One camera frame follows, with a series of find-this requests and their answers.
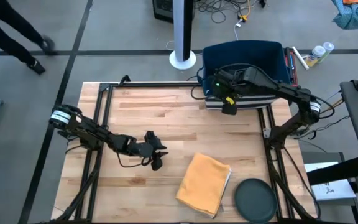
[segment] person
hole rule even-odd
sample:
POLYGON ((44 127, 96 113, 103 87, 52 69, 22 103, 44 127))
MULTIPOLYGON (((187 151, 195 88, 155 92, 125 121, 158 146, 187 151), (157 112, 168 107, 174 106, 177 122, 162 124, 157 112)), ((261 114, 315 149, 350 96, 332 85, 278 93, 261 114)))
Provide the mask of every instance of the person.
MULTIPOLYGON (((24 37, 37 44, 46 55, 55 55, 55 44, 46 35, 41 36, 32 25, 16 12, 7 0, 0 0, 0 20, 6 22, 24 37)), ((15 56, 30 69, 41 75, 45 69, 30 52, 0 28, 0 49, 15 56)))

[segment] wooden tabletop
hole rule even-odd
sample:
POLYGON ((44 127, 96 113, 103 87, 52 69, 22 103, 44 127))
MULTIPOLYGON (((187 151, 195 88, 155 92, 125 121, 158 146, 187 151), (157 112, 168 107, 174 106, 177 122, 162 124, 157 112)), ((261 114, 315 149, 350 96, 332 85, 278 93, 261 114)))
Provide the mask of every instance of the wooden tabletop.
MULTIPOLYGON (((98 88, 99 83, 83 84, 78 107, 85 116, 93 117, 98 88)), ((202 91, 196 89, 195 95, 201 96, 202 91)), ((286 100, 279 99, 272 107, 278 125, 291 117, 286 100)), ((169 154, 162 157, 163 167, 156 172, 150 166, 123 168, 116 153, 105 144, 93 222, 246 222, 234 207, 237 184, 251 177, 270 184, 257 110, 239 110, 236 116, 207 110, 203 100, 191 98, 190 88, 120 87, 113 91, 108 125, 110 131, 135 136, 139 141, 146 131, 154 131, 169 154), (175 199, 195 152, 229 164, 232 169, 222 199, 223 212, 215 219, 175 199)), ((69 147, 76 145, 79 142, 73 141, 69 147)), ((298 142, 287 139, 286 147, 307 181, 298 142)), ((57 218, 77 194, 85 155, 82 148, 66 155, 52 218, 57 218)), ((313 200, 284 151, 283 159, 290 190, 315 216, 313 200)), ((128 166, 140 162, 137 157, 121 156, 121 160, 128 166)), ((280 201, 283 216, 287 217, 281 191, 280 201)))

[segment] dark green plate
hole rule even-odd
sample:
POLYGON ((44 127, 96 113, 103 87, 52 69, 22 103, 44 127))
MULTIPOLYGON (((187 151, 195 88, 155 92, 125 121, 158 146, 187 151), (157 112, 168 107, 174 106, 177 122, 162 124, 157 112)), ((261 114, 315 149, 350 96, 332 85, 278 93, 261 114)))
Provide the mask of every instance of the dark green plate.
POLYGON ((277 210, 277 198, 264 181, 243 180, 234 192, 234 203, 242 217, 251 223, 267 223, 277 210))

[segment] floor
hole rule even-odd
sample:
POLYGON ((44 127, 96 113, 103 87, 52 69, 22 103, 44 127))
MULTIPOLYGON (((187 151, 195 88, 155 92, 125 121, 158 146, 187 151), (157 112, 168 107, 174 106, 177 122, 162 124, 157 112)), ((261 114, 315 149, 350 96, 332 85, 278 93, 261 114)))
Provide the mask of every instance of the floor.
MULTIPOLYGON (((39 32, 55 40, 60 55, 43 56, 37 46, 0 22, 11 37, 33 51, 47 69, 39 77, 17 59, 0 53, 0 98, 5 102, 0 110, 0 223, 19 220, 57 96, 64 103, 76 105, 85 81, 118 81, 125 74, 133 80, 186 80, 195 75, 202 64, 198 56, 192 69, 181 72, 171 67, 165 44, 173 40, 173 26, 154 19, 148 0, 10 2, 39 32), (61 87, 68 77, 65 92, 58 94, 59 89, 64 90, 61 87)), ((324 63, 308 71, 299 66, 302 87, 325 99, 339 90, 342 81, 358 78, 358 30, 342 31, 332 22, 337 10, 331 1, 282 0, 269 1, 269 4, 265 9, 258 5, 252 8, 249 21, 237 29, 240 39, 274 40, 283 46, 296 46, 302 52, 325 41, 333 42, 336 49, 350 49, 330 55, 324 63)), ((233 26, 237 18, 231 11, 224 13, 226 20, 215 24, 209 13, 196 12, 192 49, 234 40, 233 26)), ((214 18, 218 21, 223 16, 215 14, 214 18)), ((329 101, 339 97, 335 95, 329 101)), ((335 116, 316 126, 324 126, 346 114, 345 107, 340 106, 335 116)), ((329 152, 341 151, 346 159, 358 156, 358 143, 349 120, 319 134, 313 143, 329 152)), ((303 142, 301 149, 318 151, 303 142)), ((50 217, 64 150, 64 140, 54 134, 29 223, 50 217)), ((322 218, 354 222, 350 208, 323 207, 322 218)))

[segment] plastic bottle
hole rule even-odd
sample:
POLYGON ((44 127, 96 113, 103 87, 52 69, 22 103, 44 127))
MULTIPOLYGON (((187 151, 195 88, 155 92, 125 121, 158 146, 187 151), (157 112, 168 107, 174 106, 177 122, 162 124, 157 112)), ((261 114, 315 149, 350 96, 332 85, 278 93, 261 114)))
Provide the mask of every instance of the plastic bottle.
POLYGON ((330 42, 325 42, 323 47, 326 49, 326 53, 321 56, 321 58, 317 61, 317 63, 321 63, 328 55, 334 50, 334 45, 330 42))
POLYGON ((305 62, 312 67, 326 53, 326 49, 322 46, 316 46, 306 58, 305 62))

